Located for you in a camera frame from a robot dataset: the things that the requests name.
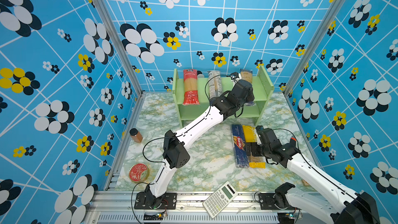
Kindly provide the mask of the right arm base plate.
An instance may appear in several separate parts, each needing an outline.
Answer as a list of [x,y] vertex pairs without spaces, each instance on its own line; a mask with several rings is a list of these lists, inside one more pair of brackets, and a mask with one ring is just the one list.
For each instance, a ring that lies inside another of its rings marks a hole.
[[260,204],[261,210],[281,210],[281,211],[288,211],[288,212],[294,212],[295,208],[288,205],[285,207],[278,207],[276,205],[276,201],[274,199],[274,194],[273,193],[261,193],[261,192],[256,192],[255,193],[255,201]]

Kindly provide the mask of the clear grey spaghetti bag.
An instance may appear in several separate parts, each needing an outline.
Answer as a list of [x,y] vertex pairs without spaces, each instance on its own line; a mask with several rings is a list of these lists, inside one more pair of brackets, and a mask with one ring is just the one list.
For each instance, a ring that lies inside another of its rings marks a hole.
[[208,71],[209,98],[213,101],[223,94],[221,73],[219,71]]

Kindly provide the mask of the blue Barilla pasta box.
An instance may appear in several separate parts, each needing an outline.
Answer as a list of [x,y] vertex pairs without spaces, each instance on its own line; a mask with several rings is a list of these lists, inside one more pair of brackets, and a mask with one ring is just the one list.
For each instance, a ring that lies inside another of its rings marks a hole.
[[231,126],[231,131],[236,167],[248,168],[249,161],[246,153],[246,141],[243,127],[240,124],[233,124]]

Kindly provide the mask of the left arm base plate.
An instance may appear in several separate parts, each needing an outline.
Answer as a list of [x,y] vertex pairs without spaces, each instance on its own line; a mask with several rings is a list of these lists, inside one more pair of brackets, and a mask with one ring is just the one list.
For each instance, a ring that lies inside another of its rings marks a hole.
[[173,210],[176,209],[177,194],[167,192],[155,198],[151,192],[139,192],[133,199],[134,209]]

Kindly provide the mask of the yellow blue spaghetti bag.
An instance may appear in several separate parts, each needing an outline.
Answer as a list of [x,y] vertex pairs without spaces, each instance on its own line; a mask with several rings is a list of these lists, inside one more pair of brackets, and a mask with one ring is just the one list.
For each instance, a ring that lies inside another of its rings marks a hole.
[[[249,83],[252,84],[252,78],[253,78],[253,74],[252,74],[252,70],[247,70],[247,69],[240,69],[240,75],[241,78]],[[255,102],[254,101],[249,101],[245,103],[246,106],[255,106]]]

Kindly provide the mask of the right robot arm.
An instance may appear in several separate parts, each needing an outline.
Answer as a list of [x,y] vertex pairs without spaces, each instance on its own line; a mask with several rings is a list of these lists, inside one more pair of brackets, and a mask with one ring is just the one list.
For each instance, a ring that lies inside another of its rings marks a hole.
[[272,165],[281,165],[312,186],[323,199],[306,194],[292,183],[275,189],[274,204],[279,209],[288,207],[303,210],[326,224],[379,224],[376,201],[368,193],[355,190],[335,180],[321,170],[300,151],[295,137],[282,144],[273,129],[256,126],[260,140],[259,155],[271,159]]

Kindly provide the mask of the red spaghetti bag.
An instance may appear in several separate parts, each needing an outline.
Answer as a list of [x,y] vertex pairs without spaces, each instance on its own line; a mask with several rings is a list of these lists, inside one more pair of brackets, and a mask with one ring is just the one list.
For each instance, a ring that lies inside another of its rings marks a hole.
[[196,69],[185,69],[183,71],[183,85],[183,105],[199,105],[198,72]]

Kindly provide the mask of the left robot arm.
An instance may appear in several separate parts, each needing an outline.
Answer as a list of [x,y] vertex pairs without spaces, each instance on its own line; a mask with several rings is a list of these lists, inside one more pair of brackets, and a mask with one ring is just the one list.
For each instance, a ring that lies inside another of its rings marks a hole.
[[155,206],[162,202],[175,172],[190,160],[188,150],[198,138],[227,118],[236,117],[237,112],[242,111],[245,104],[254,99],[252,84],[241,79],[232,90],[210,101],[204,113],[189,125],[176,132],[167,131],[163,138],[161,167],[154,180],[144,190],[145,204]]

